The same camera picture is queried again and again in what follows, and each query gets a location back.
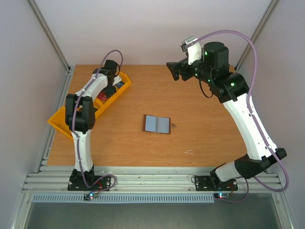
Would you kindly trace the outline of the red credit card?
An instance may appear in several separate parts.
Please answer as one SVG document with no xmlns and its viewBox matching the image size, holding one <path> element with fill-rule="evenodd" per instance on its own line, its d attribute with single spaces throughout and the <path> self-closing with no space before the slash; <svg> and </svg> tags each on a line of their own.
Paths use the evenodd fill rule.
<svg viewBox="0 0 305 229">
<path fill-rule="evenodd" d="M 108 100 L 108 97 L 104 94 L 104 93 L 99 93 L 97 95 L 97 98 L 101 101 L 107 101 Z"/>
</svg>

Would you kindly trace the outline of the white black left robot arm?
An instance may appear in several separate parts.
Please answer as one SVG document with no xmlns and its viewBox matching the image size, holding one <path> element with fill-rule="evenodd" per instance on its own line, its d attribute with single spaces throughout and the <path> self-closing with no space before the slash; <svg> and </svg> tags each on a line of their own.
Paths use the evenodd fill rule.
<svg viewBox="0 0 305 229">
<path fill-rule="evenodd" d="M 117 178 L 113 175 L 95 176 L 91 157 L 91 131 L 95 125 L 97 95 L 113 86 L 119 69 L 117 62 L 106 60 L 92 73 L 89 81 L 76 93 L 68 94 L 65 100 L 65 123 L 74 141 L 75 165 L 69 180 L 69 190 L 108 191 Z"/>
</svg>

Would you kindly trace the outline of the brown leather card holder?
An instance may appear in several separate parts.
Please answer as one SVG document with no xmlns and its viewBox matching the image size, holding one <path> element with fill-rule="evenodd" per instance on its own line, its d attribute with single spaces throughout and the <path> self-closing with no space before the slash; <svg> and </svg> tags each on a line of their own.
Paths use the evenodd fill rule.
<svg viewBox="0 0 305 229">
<path fill-rule="evenodd" d="M 144 132 L 170 134 L 172 128 L 171 118 L 157 117 L 145 114 L 143 116 L 142 130 Z"/>
</svg>

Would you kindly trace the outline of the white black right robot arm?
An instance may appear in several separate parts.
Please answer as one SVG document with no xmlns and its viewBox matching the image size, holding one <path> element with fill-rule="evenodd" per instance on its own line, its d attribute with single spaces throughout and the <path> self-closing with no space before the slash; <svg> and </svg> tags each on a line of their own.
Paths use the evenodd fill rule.
<svg viewBox="0 0 305 229">
<path fill-rule="evenodd" d="M 244 156 L 210 172 L 212 187 L 221 189 L 227 181 L 238 177 L 253 178 L 284 159 L 287 152 L 278 148 L 268 136 L 256 114 L 244 77 L 230 71 L 228 48 L 221 42 L 201 46 L 191 41 L 184 41 L 181 48 L 187 57 L 166 64 L 173 79 L 187 81 L 195 77 L 199 83 L 208 84 L 212 95 L 233 118 L 246 146 Z"/>
</svg>

